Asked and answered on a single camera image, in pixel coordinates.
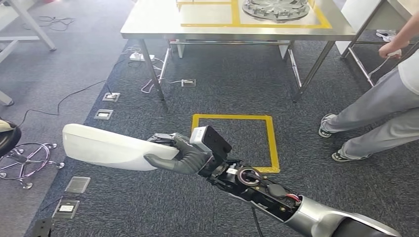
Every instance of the person's leg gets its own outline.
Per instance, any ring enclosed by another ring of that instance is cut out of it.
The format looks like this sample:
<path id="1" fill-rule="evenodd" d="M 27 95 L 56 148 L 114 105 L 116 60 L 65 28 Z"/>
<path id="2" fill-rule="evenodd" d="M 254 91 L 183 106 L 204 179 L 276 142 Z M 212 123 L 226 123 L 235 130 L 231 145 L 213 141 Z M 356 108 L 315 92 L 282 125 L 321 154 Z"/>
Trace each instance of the person's leg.
<path id="1" fill-rule="evenodd" d="M 419 107 L 419 95 L 407 89 L 397 69 L 384 75 L 380 81 L 339 115 L 324 119 L 321 129 L 342 132 L 373 123 L 394 112 Z"/>
<path id="2" fill-rule="evenodd" d="M 397 116 L 367 134 L 347 141 L 338 154 L 359 159 L 419 139 L 419 108 Z"/>

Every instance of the table top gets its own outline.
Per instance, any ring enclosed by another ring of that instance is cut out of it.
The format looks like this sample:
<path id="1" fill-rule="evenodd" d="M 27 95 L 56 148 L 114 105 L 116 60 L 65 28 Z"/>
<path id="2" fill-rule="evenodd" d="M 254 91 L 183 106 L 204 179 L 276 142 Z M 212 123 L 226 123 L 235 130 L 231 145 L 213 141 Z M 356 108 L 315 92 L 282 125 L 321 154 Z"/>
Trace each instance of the table top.
<path id="1" fill-rule="evenodd" d="M 125 39 L 352 40 L 355 32 L 333 0 L 308 0 L 310 12 L 273 22 L 242 10 L 245 0 L 138 0 L 121 34 Z"/>
<path id="2" fill-rule="evenodd" d="M 406 20 L 419 12 L 419 0 L 387 0 Z"/>

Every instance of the yellow square marking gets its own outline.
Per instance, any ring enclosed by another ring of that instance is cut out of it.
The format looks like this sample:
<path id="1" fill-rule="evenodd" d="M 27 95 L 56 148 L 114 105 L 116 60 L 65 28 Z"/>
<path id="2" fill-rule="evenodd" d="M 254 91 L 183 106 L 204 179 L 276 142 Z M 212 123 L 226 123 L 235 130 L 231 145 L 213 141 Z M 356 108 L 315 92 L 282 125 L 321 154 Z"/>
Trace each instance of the yellow square marking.
<path id="1" fill-rule="evenodd" d="M 199 119 L 249 119 L 249 120 L 265 120 L 266 122 L 266 133 L 268 135 L 269 153 L 271 156 L 270 167 L 254 167 L 261 173 L 279 173 L 279 157 L 278 151 L 276 150 L 274 124 L 272 117 L 268 115 L 205 115 L 205 114 L 194 114 L 192 116 L 192 130 L 199 127 Z"/>
<path id="2" fill-rule="evenodd" d="M 302 24 L 241 24 L 239 13 L 239 1 L 192 1 L 192 2 L 178 2 L 177 7 L 180 11 L 182 5 L 231 5 L 231 24 L 180 24 L 182 27 L 245 27 L 245 28 L 309 28 L 309 29 L 331 29 L 332 26 L 323 12 L 316 5 L 315 0 L 308 0 L 311 8 L 317 16 L 320 24 L 317 25 L 302 25 Z"/>

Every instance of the sneaker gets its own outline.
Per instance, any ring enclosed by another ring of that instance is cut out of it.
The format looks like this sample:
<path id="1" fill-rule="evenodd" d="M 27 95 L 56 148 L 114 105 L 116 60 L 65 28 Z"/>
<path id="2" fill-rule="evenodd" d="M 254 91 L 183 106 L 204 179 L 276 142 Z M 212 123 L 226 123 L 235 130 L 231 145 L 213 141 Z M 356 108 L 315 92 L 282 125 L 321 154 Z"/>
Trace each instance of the sneaker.
<path id="1" fill-rule="evenodd" d="M 376 30 L 376 32 L 385 36 L 396 36 L 396 30 Z"/>
<path id="2" fill-rule="evenodd" d="M 350 158 L 346 158 L 346 157 L 342 156 L 341 153 L 342 153 L 342 149 L 339 150 L 338 152 L 333 153 L 332 154 L 332 159 L 334 161 L 337 161 L 337 162 L 346 162 L 346 161 L 352 161 L 352 160 L 362 160 L 362 159 L 366 159 L 366 158 L 368 158 L 368 157 L 371 156 L 371 155 L 368 155 L 366 157 L 361 157 L 361 158 L 356 158 L 356 159 L 350 159 Z"/>
<path id="3" fill-rule="evenodd" d="M 380 34 L 378 32 L 376 33 L 376 35 L 378 37 L 382 38 L 382 40 L 385 41 L 385 42 L 391 42 L 396 37 L 396 36 L 386 36 L 386 35 Z"/>
<path id="4" fill-rule="evenodd" d="M 329 119 L 331 119 L 331 118 L 334 118 L 334 117 L 336 117 L 336 115 L 335 115 L 335 114 L 327 114 L 327 115 L 325 115 L 325 116 L 322 118 L 322 120 L 320 121 L 319 135 L 320 135 L 321 137 L 324 137 L 324 138 L 329 138 L 329 137 L 333 134 L 332 132 L 329 132 L 329 131 L 323 130 L 323 129 L 322 129 L 322 126 L 323 126 L 323 123 L 324 123 L 324 122 L 326 122 L 327 120 L 329 120 Z"/>

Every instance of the red wire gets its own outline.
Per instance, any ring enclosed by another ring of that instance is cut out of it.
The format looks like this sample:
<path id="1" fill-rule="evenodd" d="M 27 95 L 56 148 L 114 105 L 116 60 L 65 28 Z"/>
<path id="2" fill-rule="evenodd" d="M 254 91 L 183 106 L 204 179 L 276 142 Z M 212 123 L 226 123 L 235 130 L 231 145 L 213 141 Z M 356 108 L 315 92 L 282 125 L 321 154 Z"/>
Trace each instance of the red wire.
<path id="1" fill-rule="evenodd" d="M 297 202 L 301 202 L 301 200 L 300 200 L 299 198 L 297 198 L 296 196 L 294 196 L 294 195 L 287 194 L 287 195 L 285 195 L 285 196 L 287 196 L 287 197 L 289 197 L 289 198 L 292 198 L 292 199 L 294 199 L 294 200 L 295 200 L 295 201 L 297 201 Z"/>

